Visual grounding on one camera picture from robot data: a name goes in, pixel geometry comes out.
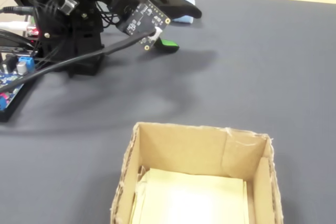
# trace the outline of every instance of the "black cable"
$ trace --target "black cable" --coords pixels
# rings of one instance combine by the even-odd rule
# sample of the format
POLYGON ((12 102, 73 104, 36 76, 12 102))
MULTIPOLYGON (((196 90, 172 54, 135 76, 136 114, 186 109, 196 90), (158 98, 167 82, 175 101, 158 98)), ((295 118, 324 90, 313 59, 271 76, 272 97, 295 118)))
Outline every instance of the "black cable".
POLYGON ((0 9, 0 13, 32 16, 34 14, 34 8, 31 6, 8 6, 0 9))
POLYGON ((11 31, 6 31, 6 30, 0 29, 0 38, 13 41, 13 42, 19 44, 22 47, 25 46, 26 49, 34 48, 33 43, 29 39, 27 39, 27 38, 25 38, 21 35, 12 33, 11 31))
POLYGON ((155 34, 156 30, 152 30, 152 31, 145 31, 145 32, 142 32, 142 33, 138 33, 138 34, 135 34, 135 35, 132 35, 130 37, 128 37, 127 39, 125 40, 122 40, 122 41, 119 41, 117 43, 114 43, 104 49, 101 49, 101 50, 97 50, 97 51, 94 51, 94 52, 90 52, 88 54, 84 54, 84 55, 81 55, 81 56, 77 56, 75 58, 71 58, 71 59, 68 59, 68 60, 65 60, 65 61, 62 61, 60 63, 57 63, 57 64, 54 64, 52 66, 49 66, 49 67, 46 67, 42 70, 39 70, 39 71, 36 71, 36 72, 33 72, 33 73, 29 73, 19 79, 16 79, 15 81, 11 82, 10 84, 7 84, 6 86, 3 86, 2 88, 0 88, 0 93, 3 93, 3 92, 7 92, 7 91, 10 91, 14 88, 16 88, 17 86, 19 85, 22 85, 28 81, 31 81, 31 80, 34 80, 40 76, 43 76, 47 73, 50 73, 50 72, 53 72, 57 69, 60 69, 60 68, 63 68, 63 67, 66 67, 68 65, 71 65, 77 61, 82 61, 82 60, 85 60, 85 59, 88 59, 88 58, 91 58, 91 57, 95 57, 95 56, 99 56, 99 55, 109 55, 109 54, 112 54, 114 52, 117 52, 119 50, 122 50, 124 48, 127 48, 127 47, 130 47, 132 45, 134 45, 135 43, 137 43, 138 41, 140 41, 141 39, 147 37, 147 36, 152 36, 153 34, 155 34))

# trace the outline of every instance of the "torn cardboard edge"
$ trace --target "torn cardboard edge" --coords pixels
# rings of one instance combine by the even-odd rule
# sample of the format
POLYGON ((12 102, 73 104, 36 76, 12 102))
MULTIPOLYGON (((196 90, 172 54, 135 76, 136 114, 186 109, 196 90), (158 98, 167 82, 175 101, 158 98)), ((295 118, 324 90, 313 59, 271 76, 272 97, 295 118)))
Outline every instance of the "torn cardboard edge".
MULTIPOLYGON (((267 134, 257 134, 250 131, 240 131, 231 128, 158 123, 137 123, 133 128, 132 139, 123 158, 120 182, 116 189, 115 198, 111 207, 111 224, 129 223, 132 203, 134 201, 134 190, 138 181, 139 168, 142 165, 146 168, 158 168, 155 167, 156 165, 154 161, 155 158, 157 158, 156 155, 159 154, 152 154, 153 148, 155 148, 155 145, 157 144, 156 141, 160 141, 157 139, 165 137, 171 139, 170 137, 174 136, 172 141, 180 141, 181 139, 179 139, 178 136, 181 135, 181 132, 183 132, 183 134, 190 134, 190 137, 186 137, 187 135, 182 134, 182 136, 184 136, 183 141, 187 142, 185 144, 194 144, 196 141, 191 141, 192 138, 206 137, 207 150, 216 152, 214 153, 216 155, 219 155, 219 153, 222 154, 220 168, 212 168, 213 164, 211 164, 211 162, 208 164, 202 163, 200 167, 190 169, 190 174, 197 174, 197 172, 200 171, 200 174, 202 174, 202 171, 209 171, 209 173, 206 172, 203 174, 238 178, 247 177, 249 216, 250 219, 254 219, 250 220, 250 223, 283 224, 280 191, 277 184, 274 165, 274 149, 271 145, 271 139, 267 134), (150 139, 153 143, 140 141, 140 135, 142 135, 143 138, 150 139), (219 146, 218 142, 216 143, 216 148, 208 146, 219 140, 224 143, 221 145, 221 152, 218 152, 217 150, 219 146), (239 150, 239 146, 247 146, 247 148, 244 149, 242 153, 242 151, 239 150), (238 160, 240 164, 233 162, 234 159, 230 159, 230 156, 235 160, 238 160), (251 164, 251 167, 246 166, 243 167, 242 170, 238 169, 237 171, 236 168, 242 167, 241 162, 248 162, 251 164), (265 206, 269 207, 267 214, 263 214, 263 212, 265 212, 265 206)), ((197 142, 196 144, 200 144, 200 146, 197 146, 199 148, 203 147, 202 141, 197 142)), ((163 146, 163 148, 165 148, 165 152, 161 152, 160 154, 166 155, 166 152, 168 152, 167 155, 171 154, 170 151, 172 150, 169 148, 169 145, 163 146)), ((186 164, 183 163, 183 160, 179 160, 179 162, 181 162, 180 164, 182 167, 177 168, 176 171, 188 174, 188 171, 185 172, 186 164)), ((163 164, 162 166, 164 170, 170 170, 172 168, 171 165, 167 164, 163 164)))

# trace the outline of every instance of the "blue circuit board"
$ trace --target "blue circuit board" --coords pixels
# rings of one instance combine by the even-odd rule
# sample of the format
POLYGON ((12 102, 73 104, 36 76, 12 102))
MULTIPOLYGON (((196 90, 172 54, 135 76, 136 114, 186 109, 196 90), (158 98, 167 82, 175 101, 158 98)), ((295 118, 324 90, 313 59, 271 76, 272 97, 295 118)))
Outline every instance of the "blue circuit board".
MULTIPOLYGON (((19 77, 21 76, 16 73, 5 74, 0 72, 0 88, 11 83, 12 81, 16 80, 19 77)), ((12 90, 11 92, 0 93, 0 97, 6 99, 7 103, 6 107, 5 108, 1 107, 0 110, 5 110, 10 105, 10 103, 15 99, 16 94, 19 92, 22 86, 23 85, 19 86, 18 88, 12 90)))

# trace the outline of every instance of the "electronic components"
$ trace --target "electronic components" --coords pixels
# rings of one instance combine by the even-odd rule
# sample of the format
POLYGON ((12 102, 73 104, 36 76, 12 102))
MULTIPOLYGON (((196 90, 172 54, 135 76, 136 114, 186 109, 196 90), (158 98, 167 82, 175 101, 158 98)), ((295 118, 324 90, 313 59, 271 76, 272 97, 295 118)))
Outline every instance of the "electronic components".
POLYGON ((28 72, 27 62, 19 61, 16 65, 17 73, 21 76, 25 75, 28 72))
POLYGON ((0 95, 0 111, 5 110, 7 107, 7 100, 2 95, 0 95))
POLYGON ((152 2, 147 0, 145 3, 141 3, 132 13, 130 18, 126 21, 128 25, 126 33, 133 35, 141 33, 151 29, 153 26, 156 29, 156 33, 151 37, 143 38, 140 44, 143 45, 145 50, 149 50, 159 38, 159 35, 166 28, 171 20, 161 12, 152 2))
POLYGON ((34 59, 32 57, 20 57, 19 62, 25 62, 26 63, 26 68, 29 72, 34 71, 35 69, 35 63, 34 59))
POLYGON ((17 62, 16 55, 7 54, 6 59, 0 63, 0 71, 2 73, 12 73, 16 68, 17 62))

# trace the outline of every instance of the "white connector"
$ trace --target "white connector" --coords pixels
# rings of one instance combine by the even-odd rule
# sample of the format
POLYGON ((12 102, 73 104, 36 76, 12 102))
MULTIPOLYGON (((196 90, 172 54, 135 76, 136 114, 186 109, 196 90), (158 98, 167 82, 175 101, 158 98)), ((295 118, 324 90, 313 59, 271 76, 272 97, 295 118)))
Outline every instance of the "white connector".
POLYGON ((156 30, 155 34, 153 36, 148 37, 150 40, 157 41, 160 34, 163 32, 163 30, 160 27, 157 27, 157 26, 155 27, 155 30, 156 30))

